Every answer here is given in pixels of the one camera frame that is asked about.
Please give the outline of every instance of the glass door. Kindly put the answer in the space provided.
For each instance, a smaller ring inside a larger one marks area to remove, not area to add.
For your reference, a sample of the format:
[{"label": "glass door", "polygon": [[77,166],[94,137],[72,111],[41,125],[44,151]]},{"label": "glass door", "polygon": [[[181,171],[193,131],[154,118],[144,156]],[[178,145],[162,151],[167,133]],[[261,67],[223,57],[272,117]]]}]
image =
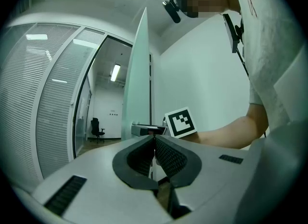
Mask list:
[{"label": "glass door", "polygon": [[78,155],[80,149],[86,142],[87,137],[87,118],[88,109],[90,103],[90,84],[88,78],[86,79],[82,91],[80,94],[80,99],[77,108],[76,124],[75,124],[75,152]]},{"label": "glass door", "polygon": [[121,140],[131,134],[132,123],[150,124],[149,32],[145,8],[131,51],[124,90]]},{"label": "glass door", "polygon": [[76,147],[81,146],[82,140],[72,146],[75,96],[88,64],[105,38],[100,31],[83,29],[65,47],[48,75],[36,122],[38,161],[44,178],[69,163]]}]

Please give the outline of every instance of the small device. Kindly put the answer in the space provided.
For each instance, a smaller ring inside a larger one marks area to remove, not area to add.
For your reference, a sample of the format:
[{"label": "small device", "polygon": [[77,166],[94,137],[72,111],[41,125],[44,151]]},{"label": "small device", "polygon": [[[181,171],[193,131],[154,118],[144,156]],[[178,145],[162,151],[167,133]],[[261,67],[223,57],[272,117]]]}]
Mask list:
[{"label": "small device", "polygon": [[174,0],[166,0],[163,2],[163,6],[165,10],[169,13],[170,17],[174,21],[174,23],[178,24],[181,22],[181,18],[178,15],[178,11],[180,10],[179,6],[174,2]]},{"label": "small device", "polygon": [[226,25],[227,33],[229,36],[232,53],[236,53],[237,45],[240,42],[240,37],[236,34],[236,31],[234,29],[230,16],[228,14],[223,14],[222,16],[223,16],[223,19],[225,20],[225,25]]}]

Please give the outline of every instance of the fluorescent light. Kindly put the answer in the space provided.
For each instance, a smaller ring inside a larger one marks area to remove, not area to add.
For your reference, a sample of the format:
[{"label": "fluorescent light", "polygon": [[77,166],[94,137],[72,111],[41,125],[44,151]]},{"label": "fluorescent light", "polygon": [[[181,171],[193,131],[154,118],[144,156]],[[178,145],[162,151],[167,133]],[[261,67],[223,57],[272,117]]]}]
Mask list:
[{"label": "fluorescent light", "polygon": [[117,74],[119,73],[120,67],[121,67],[120,65],[115,64],[115,67],[114,67],[114,70],[112,72],[111,79],[110,79],[112,82],[115,82]]},{"label": "fluorescent light", "polygon": [[67,83],[66,81],[63,81],[63,80],[57,80],[57,79],[52,79],[52,81],[59,82],[59,83]]},{"label": "fluorescent light", "polygon": [[46,55],[48,57],[49,60],[52,60],[52,56],[51,54],[49,53],[49,50],[46,50]]},{"label": "fluorescent light", "polygon": [[89,47],[89,48],[94,48],[94,49],[98,48],[97,44],[92,43],[92,42],[88,42],[88,41],[73,39],[73,43],[78,44],[78,45],[82,45],[82,46],[86,46],[86,47]]},{"label": "fluorescent light", "polygon": [[27,40],[47,40],[46,34],[26,34]]}]

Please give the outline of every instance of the office chair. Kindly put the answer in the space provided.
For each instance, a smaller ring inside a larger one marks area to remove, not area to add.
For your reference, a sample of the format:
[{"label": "office chair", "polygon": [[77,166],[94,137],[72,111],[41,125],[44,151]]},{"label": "office chair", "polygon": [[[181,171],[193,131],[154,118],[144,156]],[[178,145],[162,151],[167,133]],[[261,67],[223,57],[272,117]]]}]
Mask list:
[{"label": "office chair", "polygon": [[104,129],[102,129],[102,131],[100,132],[100,122],[98,121],[97,118],[93,118],[93,120],[91,120],[91,126],[92,126],[92,131],[91,133],[97,137],[97,141],[96,143],[98,144],[98,138],[101,136],[101,135],[104,135],[105,133],[103,132]]}]

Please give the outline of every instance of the door frame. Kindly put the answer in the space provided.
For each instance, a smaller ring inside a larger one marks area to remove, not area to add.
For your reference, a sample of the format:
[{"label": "door frame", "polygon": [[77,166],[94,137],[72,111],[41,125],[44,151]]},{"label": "door frame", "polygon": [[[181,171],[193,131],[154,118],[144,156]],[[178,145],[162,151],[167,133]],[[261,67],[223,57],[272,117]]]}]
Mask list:
[{"label": "door frame", "polygon": [[87,110],[87,119],[86,119],[86,129],[88,128],[88,114],[89,114],[89,108],[90,108],[90,102],[91,102],[91,98],[92,98],[92,92],[90,90],[90,101],[89,101],[89,105],[88,105],[88,110]]},{"label": "door frame", "polygon": [[78,95],[77,95],[76,101],[74,101],[74,103],[75,103],[75,110],[74,110],[74,115],[73,115],[73,126],[72,126],[72,133],[71,133],[72,134],[73,159],[75,159],[77,157],[76,150],[75,150],[75,132],[76,132],[75,125],[76,125],[77,109],[78,109],[78,105],[79,105],[79,101],[80,101],[80,95],[81,95],[81,91],[82,91],[83,85],[84,85],[84,83],[85,83],[85,81],[86,81],[86,79],[88,77],[88,73],[90,71],[90,68],[91,68],[91,66],[92,66],[92,64],[94,62],[94,59],[95,59],[96,55],[101,50],[101,48],[102,48],[103,44],[105,43],[105,41],[107,40],[107,38],[110,38],[110,39],[116,40],[118,42],[121,42],[121,43],[123,43],[123,44],[125,44],[125,45],[127,45],[129,47],[133,47],[133,43],[129,43],[127,40],[123,40],[123,39],[121,39],[119,37],[114,37],[113,35],[111,35],[109,33],[106,33],[106,32],[105,32],[105,35],[106,35],[106,37],[104,37],[102,43],[100,44],[100,46],[96,50],[96,52],[93,55],[90,63],[87,66],[87,69],[86,69],[86,71],[84,73],[84,77],[83,77],[83,79],[81,81],[81,84],[79,84],[79,87],[78,87],[79,91],[78,91]]},{"label": "door frame", "polygon": [[152,55],[150,53],[150,125],[152,125]]}]

